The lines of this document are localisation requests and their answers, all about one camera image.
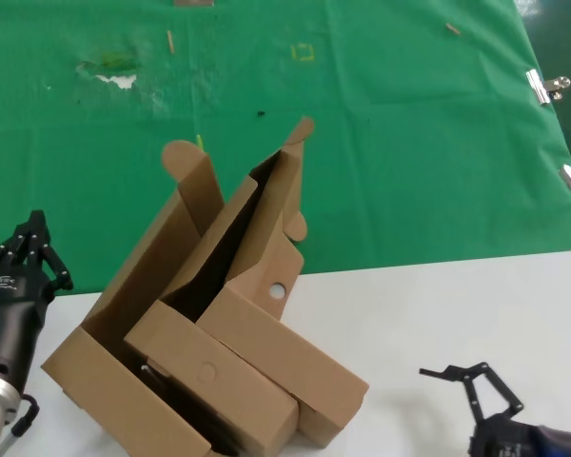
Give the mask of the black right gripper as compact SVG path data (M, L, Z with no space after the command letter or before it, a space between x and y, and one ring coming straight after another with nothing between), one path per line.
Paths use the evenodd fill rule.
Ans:
M443 371L420 368L419 373L424 376L463 384L473 418L477 423L473 435L470 437L469 456L541 456L536 437L537 428L511 420L523 410L523 403L491 366L486 363L480 363L470 368L449 365ZM507 403L506 410L488 418L483 416L474 386L474 380L481 375L485 376L489 384Z

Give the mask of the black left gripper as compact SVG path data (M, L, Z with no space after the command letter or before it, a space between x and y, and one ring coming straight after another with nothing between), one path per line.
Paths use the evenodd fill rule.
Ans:
M0 245L0 379L20 394L49 303L59 290L73 290L70 272L50 240L45 213L33 210Z

